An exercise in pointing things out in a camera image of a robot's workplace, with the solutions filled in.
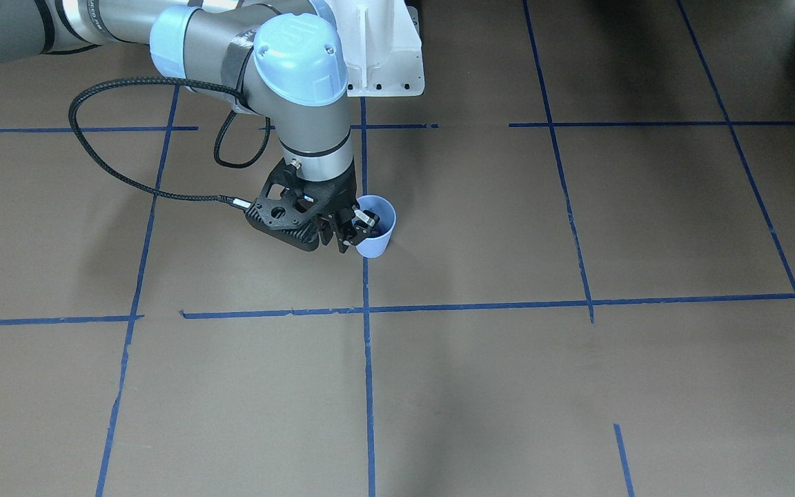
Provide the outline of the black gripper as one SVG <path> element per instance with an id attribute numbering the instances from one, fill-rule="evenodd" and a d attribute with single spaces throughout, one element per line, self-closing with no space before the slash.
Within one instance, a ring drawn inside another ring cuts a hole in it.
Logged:
<path id="1" fill-rule="evenodd" d="M 354 206 L 357 182 L 355 173 L 343 173 L 327 182 L 312 182 L 302 179 L 305 196 L 315 200 L 306 207 L 305 223 L 312 226 L 315 216 L 320 220 L 320 242 L 323 246 L 334 244 L 341 253 L 347 251 L 351 242 L 363 242 L 380 236 L 380 217 L 373 211 Z"/>

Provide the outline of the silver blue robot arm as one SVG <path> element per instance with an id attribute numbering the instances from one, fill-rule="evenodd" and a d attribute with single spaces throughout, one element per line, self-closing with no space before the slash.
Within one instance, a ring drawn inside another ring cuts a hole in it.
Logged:
<path id="1" fill-rule="evenodd" d="M 0 1 L 0 64 L 67 55 L 110 42 L 145 45 L 155 77 L 105 81 L 77 95 L 68 123 L 104 172 L 148 194 L 183 202 L 221 202 L 266 235 L 301 251 L 337 242 L 341 253 L 375 235 L 380 217 L 362 208 L 349 116 L 349 81 L 335 17 L 324 1 Z M 263 141 L 277 133 L 283 155 L 255 200 L 180 195 L 136 182 L 94 150 L 79 108 L 105 91 L 185 87 L 230 105 L 214 158 L 221 158 L 237 114 L 265 117 Z"/>

